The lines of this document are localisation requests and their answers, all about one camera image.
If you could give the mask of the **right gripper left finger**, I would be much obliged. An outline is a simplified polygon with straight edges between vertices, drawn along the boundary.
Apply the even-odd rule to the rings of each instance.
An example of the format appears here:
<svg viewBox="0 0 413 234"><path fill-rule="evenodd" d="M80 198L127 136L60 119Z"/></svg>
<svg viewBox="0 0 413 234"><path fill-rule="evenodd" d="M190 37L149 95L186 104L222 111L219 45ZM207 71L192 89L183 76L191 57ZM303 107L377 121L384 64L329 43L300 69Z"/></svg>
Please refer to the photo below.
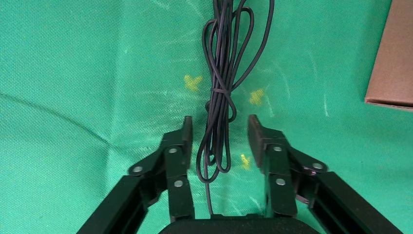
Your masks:
<svg viewBox="0 0 413 234"><path fill-rule="evenodd" d="M187 177L192 139L192 118L186 116L180 129L165 133L157 150L128 169L78 233L135 234L149 207L167 191L170 224L161 233L183 234L179 224L195 218Z"/></svg>

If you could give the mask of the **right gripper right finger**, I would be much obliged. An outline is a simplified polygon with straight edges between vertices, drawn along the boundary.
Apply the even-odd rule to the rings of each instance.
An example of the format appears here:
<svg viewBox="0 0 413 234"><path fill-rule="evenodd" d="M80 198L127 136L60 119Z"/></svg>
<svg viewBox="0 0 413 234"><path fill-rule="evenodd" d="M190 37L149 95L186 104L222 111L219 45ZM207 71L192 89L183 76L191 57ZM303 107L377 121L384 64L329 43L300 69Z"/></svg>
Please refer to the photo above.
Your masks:
<svg viewBox="0 0 413 234"><path fill-rule="evenodd" d="M328 234L400 233L325 163L295 149L256 115L249 116L248 140L265 177L266 217L295 218L300 201Z"/></svg>

